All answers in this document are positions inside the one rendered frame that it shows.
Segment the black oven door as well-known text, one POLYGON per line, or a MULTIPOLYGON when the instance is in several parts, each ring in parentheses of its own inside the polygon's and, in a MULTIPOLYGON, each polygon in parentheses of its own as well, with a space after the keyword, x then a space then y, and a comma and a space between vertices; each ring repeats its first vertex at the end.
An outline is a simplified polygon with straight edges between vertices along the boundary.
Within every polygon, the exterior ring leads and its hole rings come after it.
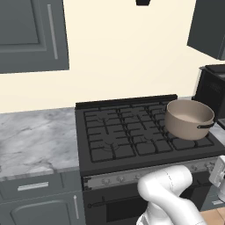
MULTIPOLYGON (((191 200, 201 210, 207 193, 211 187, 207 172, 197 172, 192 175, 192 185, 185 189, 181 197, 191 200)), ((83 206, 86 225, 135 225, 138 218, 146 210, 148 202, 144 199, 136 202, 122 202, 107 204, 102 207, 88 208, 88 203, 101 201, 102 196, 106 200, 141 197, 137 191, 137 183, 119 185, 96 190, 83 190, 83 206)))

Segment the grey wall cupboard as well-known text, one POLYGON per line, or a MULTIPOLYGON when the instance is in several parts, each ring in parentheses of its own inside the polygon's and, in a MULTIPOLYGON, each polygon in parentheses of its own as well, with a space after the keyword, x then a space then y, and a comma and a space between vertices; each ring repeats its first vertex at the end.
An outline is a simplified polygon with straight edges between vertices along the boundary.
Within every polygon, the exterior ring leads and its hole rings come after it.
POLYGON ((225 0, 196 0, 187 45, 225 61, 225 0))

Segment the grey wall cupboard door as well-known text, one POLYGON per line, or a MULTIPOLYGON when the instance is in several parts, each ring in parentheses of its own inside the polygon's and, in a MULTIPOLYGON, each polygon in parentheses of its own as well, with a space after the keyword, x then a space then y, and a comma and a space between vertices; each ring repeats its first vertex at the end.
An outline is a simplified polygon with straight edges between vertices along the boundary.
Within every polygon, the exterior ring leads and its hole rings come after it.
POLYGON ((69 69, 63 0, 0 0, 0 74, 69 69), (47 5, 52 5, 58 60, 47 5))

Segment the grey base cupboard door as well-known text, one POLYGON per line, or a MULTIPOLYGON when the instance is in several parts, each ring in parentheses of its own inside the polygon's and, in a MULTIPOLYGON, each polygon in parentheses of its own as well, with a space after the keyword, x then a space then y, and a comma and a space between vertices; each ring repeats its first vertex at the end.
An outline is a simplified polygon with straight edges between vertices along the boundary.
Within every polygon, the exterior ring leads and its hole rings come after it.
POLYGON ((86 225, 81 191, 0 204, 0 225, 86 225), (74 195, 77 196, 79 220, 74 195))

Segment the tan cooking pot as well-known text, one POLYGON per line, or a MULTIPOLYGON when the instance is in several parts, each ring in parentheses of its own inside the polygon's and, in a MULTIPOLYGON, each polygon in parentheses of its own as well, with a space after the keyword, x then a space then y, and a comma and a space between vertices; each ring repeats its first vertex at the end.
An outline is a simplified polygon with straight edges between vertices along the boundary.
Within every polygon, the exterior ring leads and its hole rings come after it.
POLYGON ((214 111, 195 100, 172 100, 166 106, 164 125, 171 134, 180 139, 200 140, 214 125, 214 111))

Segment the grey drawer front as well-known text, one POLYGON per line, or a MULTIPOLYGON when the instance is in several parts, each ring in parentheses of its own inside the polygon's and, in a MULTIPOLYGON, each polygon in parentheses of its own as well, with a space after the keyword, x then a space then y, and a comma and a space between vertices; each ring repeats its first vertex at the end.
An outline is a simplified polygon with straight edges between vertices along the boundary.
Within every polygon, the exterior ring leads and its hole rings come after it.
POLYGON ((207 210, 216 209, 219 207, 225 207, 225 204, 214 205, 212 201, 216 201, 216 200, 220 200, 217 196, 217 188, 215 186, 211 186, 205 198, 205 201, 201 207, 201 211, 207 211, 207 210))
POLYGON ((20 178, 0 182, 0 195, 3 200, 23 200, 32 197, 39 197, 61 191, 63 188, 62 177, 60 174, 49 174, 38 177, 20 178), (49 186, 45 188, 32 189, 18 192, 21 185, 31 185, 48 182, 49 186))

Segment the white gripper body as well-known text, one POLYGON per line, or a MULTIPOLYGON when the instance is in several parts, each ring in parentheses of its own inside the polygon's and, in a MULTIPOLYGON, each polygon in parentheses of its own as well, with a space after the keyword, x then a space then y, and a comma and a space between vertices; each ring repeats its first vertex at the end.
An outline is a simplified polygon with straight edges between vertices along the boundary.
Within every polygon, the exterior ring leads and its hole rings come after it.
POLYGON ((225 156, 219 156, 210 174, 211 183, 220 183, 225 175, 225 156))

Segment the black coffee machine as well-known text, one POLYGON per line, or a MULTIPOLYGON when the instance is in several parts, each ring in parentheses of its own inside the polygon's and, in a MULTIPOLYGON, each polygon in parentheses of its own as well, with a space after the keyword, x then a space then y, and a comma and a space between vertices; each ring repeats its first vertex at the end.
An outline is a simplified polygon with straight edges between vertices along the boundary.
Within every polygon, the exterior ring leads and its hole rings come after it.
POLYGON ((225 128, 225 64, 200 67, 200 79, 192 97, 214 111, 214 121, 225 128))

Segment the black gas stove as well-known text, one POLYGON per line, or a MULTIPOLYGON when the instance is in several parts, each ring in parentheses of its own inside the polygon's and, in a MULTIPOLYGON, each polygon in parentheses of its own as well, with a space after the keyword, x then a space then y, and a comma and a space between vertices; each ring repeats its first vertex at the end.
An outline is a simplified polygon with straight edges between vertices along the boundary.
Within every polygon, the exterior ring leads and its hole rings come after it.
POLYGON ((170 134, 164 126, 167 104, 178 96, 126 98, 77 103, 76 136, 83 190, 96 190, 137 183, 142 176, 183 164, 197 172, 209 170, 225 155, 225 146, 211 133, 198 141, 170 134), (123 176, 123 183, 117 180, 123 176), (103 185, 102 179, 110 184, 103 185))

